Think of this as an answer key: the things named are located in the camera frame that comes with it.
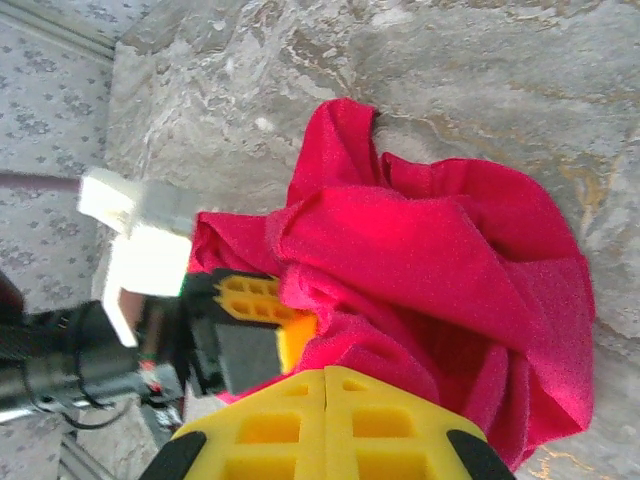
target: black cylinder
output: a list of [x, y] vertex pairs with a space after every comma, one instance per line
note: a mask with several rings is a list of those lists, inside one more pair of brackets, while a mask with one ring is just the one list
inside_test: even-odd
[[99, 302], [30, 320], [61, 335], [59, 348], [0, 362], [0, 411], [60, 411], [139, 393], [137, 349], [120, 344]]
[[60, 336], [50, 328], [0, 325], [0, 361], [21, 361], [60, 350]]

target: red cloth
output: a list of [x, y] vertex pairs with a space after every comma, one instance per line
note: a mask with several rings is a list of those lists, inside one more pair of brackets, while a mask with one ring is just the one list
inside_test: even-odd
[[374, 109], [313, 114], [287, 205], [201, 213], [190, 271], [282, 279], [320, 328], [297, 371], [343, 365], [477, 423], [516, 468], [593, 408], [588, 265], [531, 178], [483, 160], [378, 158]]

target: yellow plastic part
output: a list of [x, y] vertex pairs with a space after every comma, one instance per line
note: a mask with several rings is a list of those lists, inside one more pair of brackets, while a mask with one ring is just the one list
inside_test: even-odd
[[280, 367], [282, 373], [289, 373], [316, 334], [318, 319], [310, 312], [280, 303], [279, 288], [280, 281], [275, 277], [230, 275], [218, 284], [220, 294], [215, 300], [237, 320], [280, 325], [277, 331]]
[[343, 367], [283, 380], [190, 423], [207, 443], [186, 480], [471, 480], [446, 437], [469, 420]]
[[322, 370], [309, 370], [184, 426], [207, 443], [185, 480], [322, 480]]

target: patterned wallpaper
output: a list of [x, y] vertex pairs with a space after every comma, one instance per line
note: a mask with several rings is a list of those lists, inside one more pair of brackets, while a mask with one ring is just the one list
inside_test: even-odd
[[159, 0], [30, 1], [57, 15], [81, 18], [85, 26], [116, 39], [159, 3]]
[[[34, 0], [117, 38], [157, 3]], [[0, 19], [0, 169], [78, 177], [101, 165], [111, 71]], [[0, 269], [31, 311], [86, 300], [96, 226], [71, 193], [0, 188]], [[34, 416], [0, 425], [0, 480], [54, 479], [64, 425]]]

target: white plastic bracket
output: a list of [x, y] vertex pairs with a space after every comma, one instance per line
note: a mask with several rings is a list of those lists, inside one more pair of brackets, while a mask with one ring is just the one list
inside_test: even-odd
[[78, 211], [118, 233], [102, 305], [123, 345], [137, 345], [143, 295], [180, 294], [199, 207], [196, 192], [173, 185], [126, 180], [101, 168], [83, 176]]

